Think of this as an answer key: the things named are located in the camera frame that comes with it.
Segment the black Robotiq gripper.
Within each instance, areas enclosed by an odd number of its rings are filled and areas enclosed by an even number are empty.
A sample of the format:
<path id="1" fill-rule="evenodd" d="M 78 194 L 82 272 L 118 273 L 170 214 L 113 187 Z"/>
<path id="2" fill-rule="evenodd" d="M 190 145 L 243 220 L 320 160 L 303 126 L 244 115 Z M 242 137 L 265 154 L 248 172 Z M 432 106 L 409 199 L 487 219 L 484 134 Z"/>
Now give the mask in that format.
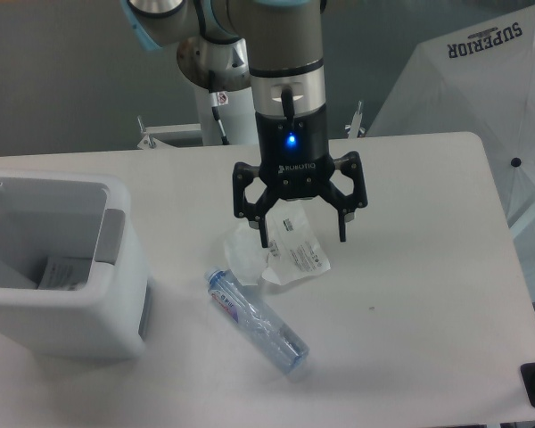
<path id="1" fill-rule="evenodd" d="M 256 114 L 260 165 L 238 161 L 232 174 L 234 215 L 246 219 L 259 231 L 261 246 L 268 247 L 267 214 L 282 200 L 311 199 L 323 190 L 323 200 L 337 211 L 339 239 L 347 240 L 346 224 L 357 209 L 368 205 L 362 160 L 358 152 L 332 159 L 327 137 L 326 107 L 293 121 Z M 335 171 L 352 181 L 352 192 L 344 194 L 331 181 Z M 254 203 L 246 188 L 260 178 L 266 185 Z"/>

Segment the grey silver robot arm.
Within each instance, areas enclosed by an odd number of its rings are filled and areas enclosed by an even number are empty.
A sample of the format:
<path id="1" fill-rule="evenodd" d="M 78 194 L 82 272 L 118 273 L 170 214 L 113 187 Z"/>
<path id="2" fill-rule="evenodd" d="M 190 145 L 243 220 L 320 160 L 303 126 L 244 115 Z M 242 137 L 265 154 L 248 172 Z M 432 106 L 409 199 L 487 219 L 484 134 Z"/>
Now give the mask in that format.
<path id="1" fill-rule="evenodd" d="M 329 153 L 321 14 L 324 1 L 124 1 L 137 36 L 150 49 L 191 37 L 246 45 L 260 164 L 234 166 L 234 214 L 268 244 L 266 216 L 278 201 L 321 197 L 338 215 L 339 236 L 368 204 L 357 152 Z"/>

